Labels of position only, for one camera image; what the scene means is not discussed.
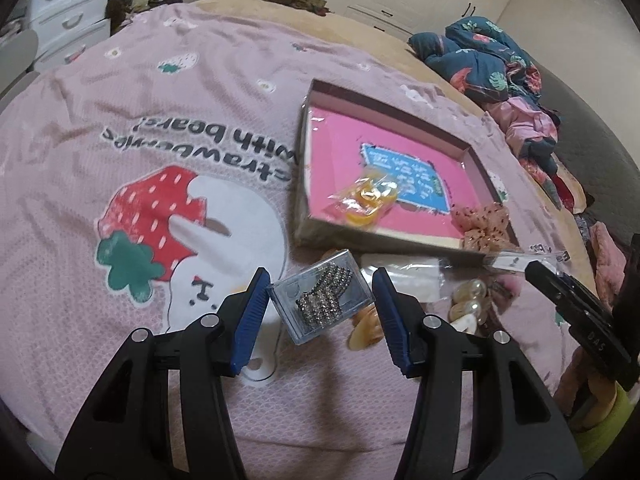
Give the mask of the clear box with rhinestone clip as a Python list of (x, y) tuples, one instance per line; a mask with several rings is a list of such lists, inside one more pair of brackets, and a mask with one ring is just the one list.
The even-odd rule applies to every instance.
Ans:
[(352, 318), (373, 302), (370, 286), (348, 249), (272, 283), (268, 294), (296, 346)]

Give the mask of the blue card in tray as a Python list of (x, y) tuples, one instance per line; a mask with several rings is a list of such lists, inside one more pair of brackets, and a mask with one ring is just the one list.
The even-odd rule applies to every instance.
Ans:
[(450, 213), (445, 182), (431, 162), (369, 143), (360, 146), (360, 153), (367, 166), (397, 182), (401, 203), (435, 214)]

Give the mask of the grey chair back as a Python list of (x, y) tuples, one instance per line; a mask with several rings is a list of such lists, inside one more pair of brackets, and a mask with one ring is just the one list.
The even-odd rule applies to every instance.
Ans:
[(32, 69), (38, 51), (38, 36), (23, 30), (1, 46), (0, 112), (22, 93), (39, 75)]

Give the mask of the cream hair claw clip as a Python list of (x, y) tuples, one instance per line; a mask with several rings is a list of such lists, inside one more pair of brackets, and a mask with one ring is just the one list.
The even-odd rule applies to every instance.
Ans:
[(450, 325), (459, 333), (475, 335), (478, 327), (478, 319), (473, 313), (465, 314), (451, 321)]

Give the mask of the tan bed sheet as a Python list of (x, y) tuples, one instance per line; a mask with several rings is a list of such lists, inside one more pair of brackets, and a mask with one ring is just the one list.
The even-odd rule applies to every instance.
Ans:
[[(373, 28), (363, 25), (351, 18), (330, 13), (324, 18), (307, 11), (295, 10), (277, 3), (262, 0), (198, 0), (196, 3), (202, 10), (220, 15), (237, 16), (238, 18), (257, 18), (290, 26), (306, 35), (314, 36), (334, 44), (347, 44), (348, 46), (363, 50), (367, 54), (386, 66), (393, 67), (417, 81), (431, 84), (450, 102), (457, 103), (468, 114), (484, 117), (485, 113), (471, 100), (454, 90), (448, 82), (444, 81), (435, 72), (413, 57), (409, 48), (399, 39), (387, 35), (385, 32), (377, 32)], [(544, 194), (544, 191), (536, 183), (530, 184), (532, 191), (537, 194), (537, 202), (549, 214), (558, 225), (558, 232), (568, 255), (570, 256), (570, 270), (576, 278), (582, 282), (591, 292), (596, 292), (593, 270), (587, 251), (582, 244), (582, 237), (576, 226), (573, 211), (570, 209), (558, 209)]]

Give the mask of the pink dotted scrunchie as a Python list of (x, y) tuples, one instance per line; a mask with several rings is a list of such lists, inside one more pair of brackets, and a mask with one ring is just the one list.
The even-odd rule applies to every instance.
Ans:
[(510, 216), (503, 204), (491, 203), (479, 207), (451, 206), (451, 220), (461, 232), (462, 248), (468, 252), (502, 252), (518, 250), (510, 239)]

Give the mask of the clear plastic packet white card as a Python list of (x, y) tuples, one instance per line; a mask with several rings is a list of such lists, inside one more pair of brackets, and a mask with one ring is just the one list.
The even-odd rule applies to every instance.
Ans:
[(373, 273), (384, 268), (398, 292), (416, 297), (422, 304), (442, 298), (445, 271), (450, 267), (443, 258), (390, 254), (364, 254), (360, 272), (372, 285)]

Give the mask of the white plastic drawer cabinet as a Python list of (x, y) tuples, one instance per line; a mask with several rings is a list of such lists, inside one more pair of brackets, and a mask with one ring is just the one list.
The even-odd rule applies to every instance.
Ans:
[(32, 68), (70, 64), (110, 36), (107, 0), (17, 0), (10, 17), (32, 30), (38, 49)]

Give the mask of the brown cardboard tray box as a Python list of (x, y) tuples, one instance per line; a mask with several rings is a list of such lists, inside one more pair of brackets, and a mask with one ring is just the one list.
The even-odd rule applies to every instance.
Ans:
[(465, 254), (454, 214), (502, 202), (468, 142), (337, 84), (311, 81), (298, 140), (300, 246)]

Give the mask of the dark floral quilt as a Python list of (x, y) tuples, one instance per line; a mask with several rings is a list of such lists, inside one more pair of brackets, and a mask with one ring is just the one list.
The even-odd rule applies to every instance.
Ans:
[(554, 158), (561, 118), (540, 104), (541, 73), (502, 28), (470, 16), (448, 25), (442, 35), (418, 32), (408, 45), (416, 58), (490, 115), (556, 208), (576, 209), (575, 194)]

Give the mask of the pearl hair clip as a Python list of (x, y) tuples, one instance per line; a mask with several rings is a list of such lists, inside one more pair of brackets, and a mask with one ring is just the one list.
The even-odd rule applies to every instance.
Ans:
[(450, 322), (472, 314), (477, 322), (483, 324), (486, 318), (488, 289), (479, 278), (460, 285), (452, 294), (452, 306), (448, 312)]

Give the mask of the grey sofa headboard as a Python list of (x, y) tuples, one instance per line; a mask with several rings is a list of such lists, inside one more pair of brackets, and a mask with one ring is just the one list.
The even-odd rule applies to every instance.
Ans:
[(639, 233), (639, 168), (614, 132), (567, 84), (539, 66), (540, 104), (560, 118), (555, 155), (582, 185), (588, 214), (616, 240), (631, 243)]

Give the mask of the pink strawberry bear blanket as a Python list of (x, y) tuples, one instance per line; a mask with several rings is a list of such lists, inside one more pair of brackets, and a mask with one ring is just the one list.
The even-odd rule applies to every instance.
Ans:
[[(1, 400), (62, 445), (139, 326), (165, 333), (320, 258), (292, 234), (298, 118), (313, 79), (361, 92), (469, 142), (506, 185), (525, 250), (562, 252), (559, 213), (490, 116), (413, 63), (273, 21), (164, 6), (48, 70), (1, 115)], [(393, 479), (418, 383), (384, 341), (350, 351), (349, 322), (296, 347), (270, 307), (259, 368), (226, 397), (251, 479)]]

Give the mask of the orange items in plastic bag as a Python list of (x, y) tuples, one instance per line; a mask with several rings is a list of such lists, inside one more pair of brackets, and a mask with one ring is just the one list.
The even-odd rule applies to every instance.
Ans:
[(394, 177), (367, 167), (352, 184), (329, 197), (326, 212), (348, 226), (370, 228), (396, 204), (399, 191)]

